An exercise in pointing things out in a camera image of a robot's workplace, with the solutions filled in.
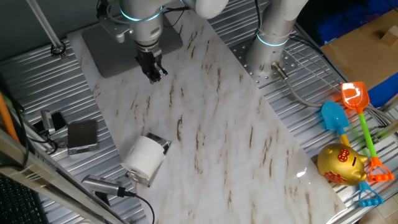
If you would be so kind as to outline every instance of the gold piggy bank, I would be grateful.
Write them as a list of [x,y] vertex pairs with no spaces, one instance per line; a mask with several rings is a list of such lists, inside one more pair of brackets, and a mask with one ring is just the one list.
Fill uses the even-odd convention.
[[345,186],[355,186],[366,179],[366,156],[344,144],[325,146],[318,155],[318,171],[328,180]]

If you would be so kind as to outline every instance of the metal table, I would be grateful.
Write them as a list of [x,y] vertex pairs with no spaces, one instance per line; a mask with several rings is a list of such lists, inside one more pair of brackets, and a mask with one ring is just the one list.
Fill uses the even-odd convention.
[[[267,1],[261,2],[262,6],[267,4]],[[244,41],[251,39],[256,28],[257,17],[254,3],[231,0],[223,13],[209,22],[234,53],[243,52],[248,47]],[[68,55],[66,60],[51,56],[50,46],[46,46],[0,62],[0,72],[4,74],[14,96],[25,106],[25,116],[31,123],[40,119],[40,110],[61,111],[68,123],[83,119],[97,120],[99,151],[68,156],[66,150],[59,150],[53,155],[59,164],[78,180],[88,174],[95,174],[121,180],[127,189],[134,191],[130,180],[124,177],[125,171],[120,166],[116,146],[73,50],[68,40],[64,42]],[[339,82],[343,82],[345,77],[339,76],[314,50],[303,44],[289,41],[286,51],[290,54],[286,56],[291,60],[296,58],[299,62],[289,61],[287,72],[300,96],[306,100],[324,102],[333,95],[339,94]],[[279,77],[270,76],[266,80],[259,80],[258,84],[279,118],[299,141],[308,156],[316,155],[323,146],[339,138],[333,131],[326,131],[323,128],[320,110],[298,103]],[[389,113],[398,119],[398,106],[391,108]],[[378,121],[370,114],[365,116],[371,134],[378,132],[380,130]],[[358,118],[352,116],[350,121],[351,126],[347,130],[347,135],[353,148],[360,152],[367,152],[361,137]],[[55,137],[58,141],[64,141],[66,136],[67,132],[62,131]],[[389,137],[376,144],[375,147],[380,159],[394,175],[398,175],[397,139]],[[358,193],[354,188],[337,185],[332,185],[332,187],[348,207],[335,217],[333,223],[353,223],[372,209],[372,207],[357,207],[355,201],[358,200]],[[373,184],[371,187],[387,199],[398,191],[398,180]],[[76,223],[83,220],[81,216],[65,207],[45,197],[41,199],[50,223]],[[110,203],[114,211],[126,220],[147,223],[142,207],[136,198],[111,197]]]

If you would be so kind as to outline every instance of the green toy handle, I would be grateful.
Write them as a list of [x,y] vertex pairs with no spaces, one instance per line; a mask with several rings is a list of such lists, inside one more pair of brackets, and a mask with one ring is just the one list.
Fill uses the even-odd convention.
[[365,135],[366,144],[368,145],[369,152],[371,153],[371,157],[377,157],[376,150],[373,146],[373,141],[371,137],[371,133],[369,132],[368,125],[366,124],[365,115],[362,113],[358,114],[359,120],[361,122],[363,134]]

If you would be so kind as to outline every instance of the metal rod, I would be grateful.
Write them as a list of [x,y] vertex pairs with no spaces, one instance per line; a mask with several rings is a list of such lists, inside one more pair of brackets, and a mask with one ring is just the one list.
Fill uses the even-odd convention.
[[33,13],[35,14],[37,20],[39,20],[40,24],[42,25],[45,33],[48,35],[51,43],[54,45],[56,49],[62,49],[63,44],[61,43],[60,39],[55,34],[54,30],[51,28],[48,20],[45,18],[40,6],[37,4],[36,0],[26,0],[30,8],[32,9]]

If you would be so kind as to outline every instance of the red chinese character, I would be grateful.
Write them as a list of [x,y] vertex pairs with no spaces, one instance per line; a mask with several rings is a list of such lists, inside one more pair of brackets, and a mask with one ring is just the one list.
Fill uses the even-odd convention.
[[329,173],[326,172],[326,173],[324,174],[324,176],[325,176],[328,180],[330,180],[330,181],[332,181],[333,183],[336,183],[336,184],[341,184],[341,183],[347,181],[346,179],[342,178],[342,177],[340,176],[340,174],[334,174],[332,171],[329,172]]
[[349,151],[347,149],[341,149],[340,154],[338,155],[338,160],[340,162],[347,162],[349,156]]

